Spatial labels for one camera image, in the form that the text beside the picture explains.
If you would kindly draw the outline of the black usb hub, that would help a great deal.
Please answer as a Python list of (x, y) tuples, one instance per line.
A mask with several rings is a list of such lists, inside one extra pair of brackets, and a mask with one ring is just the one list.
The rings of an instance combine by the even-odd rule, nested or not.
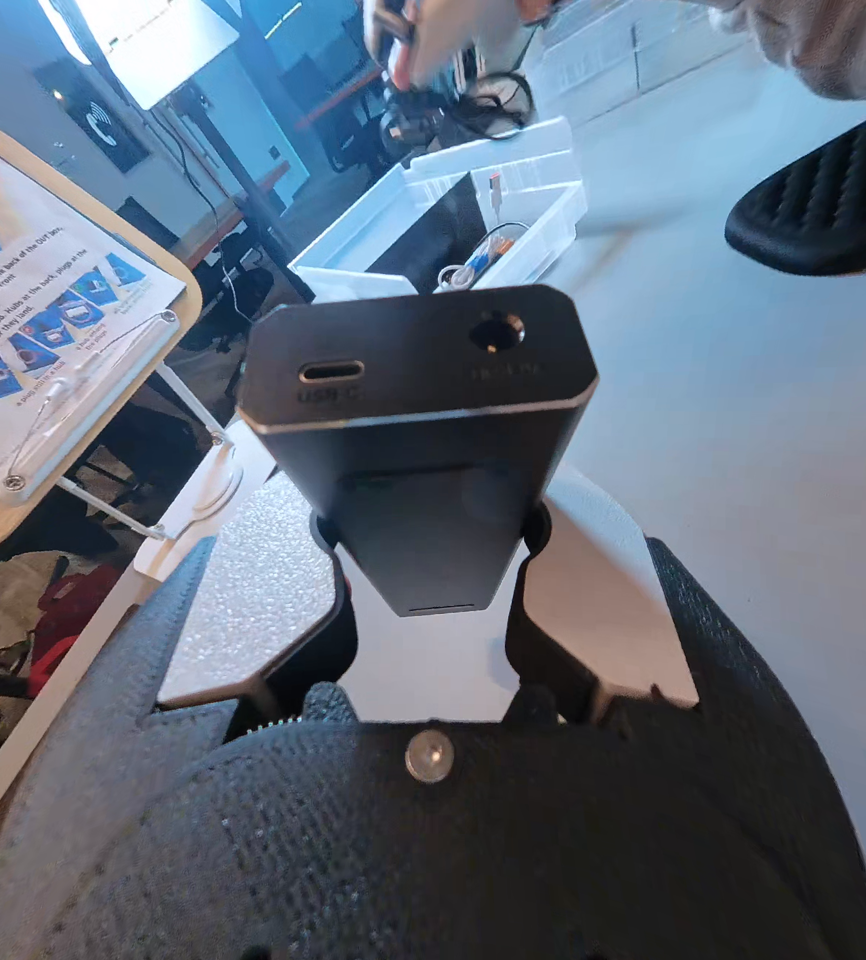
[(493, 601), (598, 383), (546, 284), (280, 307), (239, 414), (402, 618)]

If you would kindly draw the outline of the red bag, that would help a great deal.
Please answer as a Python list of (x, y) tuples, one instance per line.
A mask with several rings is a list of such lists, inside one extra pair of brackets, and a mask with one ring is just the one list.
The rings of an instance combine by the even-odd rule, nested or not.
[(47, 586), (38, 601), (40, 617), (32, 631), (27, 678), (32, 699), (42, 692), (122, 575), (122, 570), (102, 563), (88, 572), (56, 577)]

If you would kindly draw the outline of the white softbox light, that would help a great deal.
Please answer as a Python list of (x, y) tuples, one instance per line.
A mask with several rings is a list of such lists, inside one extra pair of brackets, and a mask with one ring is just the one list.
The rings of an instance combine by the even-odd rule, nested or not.
[(39, 4), (67, 52), (145, 111), (232, 46), (243, 25), (238, 2)]

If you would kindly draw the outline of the black phone symbol sign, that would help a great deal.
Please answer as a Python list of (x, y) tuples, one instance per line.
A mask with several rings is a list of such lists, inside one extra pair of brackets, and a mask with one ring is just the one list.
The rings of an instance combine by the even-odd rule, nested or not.
[(32, 75), (118, 171), (128, 174), (151, 155), (80, 65), (69, 58), (55, 60), (34, 68)]

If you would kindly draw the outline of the wooden instruction board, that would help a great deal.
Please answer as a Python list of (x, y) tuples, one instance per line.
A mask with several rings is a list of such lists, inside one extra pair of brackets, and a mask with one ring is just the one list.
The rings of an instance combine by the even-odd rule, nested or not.
[(201, 307), (179, 259), (0, 131), (0, 544)]

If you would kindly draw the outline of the white plastic tray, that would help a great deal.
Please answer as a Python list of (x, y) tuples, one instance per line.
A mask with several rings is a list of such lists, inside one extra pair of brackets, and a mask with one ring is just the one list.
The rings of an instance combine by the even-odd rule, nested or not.
[(538, 281), (586, 212), (564, 118), (395, 165), (304, 249), (290, 269), (320, 302), (428, 294), (499, 236), (511, 247), (475, 289)]

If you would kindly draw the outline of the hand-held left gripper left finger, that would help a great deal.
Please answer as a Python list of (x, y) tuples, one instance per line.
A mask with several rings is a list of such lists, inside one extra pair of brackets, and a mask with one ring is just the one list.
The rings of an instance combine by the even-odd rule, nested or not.
[(157, 708), (177, 715), (226, 703), (249, 726), (298, 719), (310, 691), (337, 683), (358, 652), (335, 546), (283, 472), (209, 546)]

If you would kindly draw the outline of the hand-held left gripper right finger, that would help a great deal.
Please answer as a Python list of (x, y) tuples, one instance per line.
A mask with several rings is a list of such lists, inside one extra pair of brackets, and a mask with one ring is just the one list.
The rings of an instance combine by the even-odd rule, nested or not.
[(523, 542), (504, 646), (519, 689), (506, 722), (599, 725), (619, 702), (699, 704), (647, 539), (609, 494), (561, 466)]

